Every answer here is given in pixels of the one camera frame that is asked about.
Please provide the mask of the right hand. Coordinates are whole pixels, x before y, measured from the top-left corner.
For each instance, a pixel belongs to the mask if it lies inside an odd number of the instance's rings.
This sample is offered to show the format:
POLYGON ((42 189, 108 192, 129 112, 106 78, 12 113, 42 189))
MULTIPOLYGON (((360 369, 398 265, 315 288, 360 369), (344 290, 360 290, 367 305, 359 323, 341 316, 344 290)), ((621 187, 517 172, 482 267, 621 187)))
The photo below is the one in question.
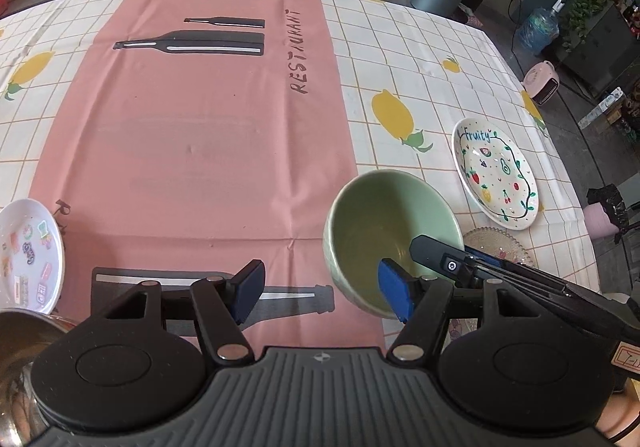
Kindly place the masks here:
POLYGON ((617 446, 639 445, 639 424, 630 427, 639 418, 639 396, 634 381, 627 380, 623 391, 613 394, 597 422, 597 429, 617 446))

